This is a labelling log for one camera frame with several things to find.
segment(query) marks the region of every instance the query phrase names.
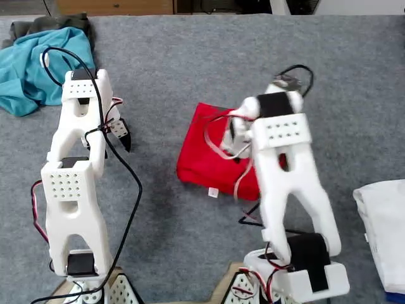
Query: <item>white label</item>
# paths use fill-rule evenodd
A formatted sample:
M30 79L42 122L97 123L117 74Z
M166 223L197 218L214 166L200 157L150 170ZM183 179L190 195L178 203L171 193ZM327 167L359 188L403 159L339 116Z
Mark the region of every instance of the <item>white label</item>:
M208 188L208 196L212 197L212 198L217 198L218 197L218 193L220 191L217 188Z

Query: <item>red cloth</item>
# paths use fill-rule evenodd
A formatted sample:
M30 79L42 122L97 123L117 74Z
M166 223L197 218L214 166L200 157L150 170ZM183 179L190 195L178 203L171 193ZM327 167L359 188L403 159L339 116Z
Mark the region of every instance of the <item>red cloth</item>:
M242 159L239 163L224 160L204 140L207 122L229 111L231 110L219 110L204 103L197 105L177 162L177 176L182 182L217 188L223 193L234 193L234 184L245 171L249 160ZM226 118L209 124L209 137L217 146L221 143L226 126ZM240 182L238 197L251 201L259 198L258 182L253 169Z

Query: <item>teal cloth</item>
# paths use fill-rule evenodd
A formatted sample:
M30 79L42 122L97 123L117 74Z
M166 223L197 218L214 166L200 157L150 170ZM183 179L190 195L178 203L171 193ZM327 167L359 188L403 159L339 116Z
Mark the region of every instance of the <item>teal cloth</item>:
M72 51L89 68L94 68L89 40L77 28L47 30L17 39L13 46L0 51L0 106L11 114L24 116L39 105L61 104L62 88L41 67L40 55L48 46ZM80 64L67 54L51 50L48 55L49 70L61 83L65 82L67 71L80 68Z

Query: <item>carpet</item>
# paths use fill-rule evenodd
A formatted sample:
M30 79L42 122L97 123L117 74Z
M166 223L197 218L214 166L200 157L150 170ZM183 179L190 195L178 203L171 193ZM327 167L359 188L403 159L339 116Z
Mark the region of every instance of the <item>carpet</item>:
M272 76L302 63L316 75L304 101L320 180L342 239L336 258L351 292L338 303L381 303L383 289L352 190L405 175L403 16L114 16L91 19L96 60L108 70L144 195L119 266L146 302L207 300L231 261L264 246L257 227L239 225L231 196L182 184L175 165L198 102L240 105ZM0 18L0 39L12 18ZM0 111L0 302L29 303L61 279L48 271L46 243L32 226L29 189L39 179L60 107L16 118ZM77 144L74 156L86 155ZM114 254L137 188L112 153L97 182ZM39 194L40 214L45 212ZM311 230L297 201L285 226Z

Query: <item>white fabric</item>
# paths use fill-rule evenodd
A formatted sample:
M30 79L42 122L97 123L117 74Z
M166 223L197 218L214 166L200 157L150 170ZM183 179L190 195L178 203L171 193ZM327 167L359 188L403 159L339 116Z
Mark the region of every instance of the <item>white fabric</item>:
M370 184L353 196L385 291L405 293L405 180Z

